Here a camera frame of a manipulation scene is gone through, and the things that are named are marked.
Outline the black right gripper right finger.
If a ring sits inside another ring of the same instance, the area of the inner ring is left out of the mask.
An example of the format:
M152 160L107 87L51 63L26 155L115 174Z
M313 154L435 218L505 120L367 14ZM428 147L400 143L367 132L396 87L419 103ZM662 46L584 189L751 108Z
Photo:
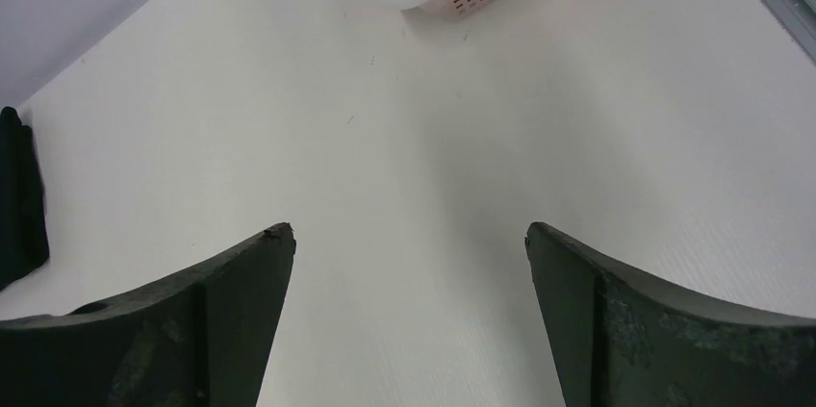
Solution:
M811 406L815 322L698 293L543 222L525 236L569 406Z

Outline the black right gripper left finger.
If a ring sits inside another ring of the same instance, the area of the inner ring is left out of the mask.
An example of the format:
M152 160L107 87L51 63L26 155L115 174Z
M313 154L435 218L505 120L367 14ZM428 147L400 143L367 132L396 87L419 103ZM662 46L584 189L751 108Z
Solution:
M282 222L62 315L1 324L5 406L253 406L290 282Z

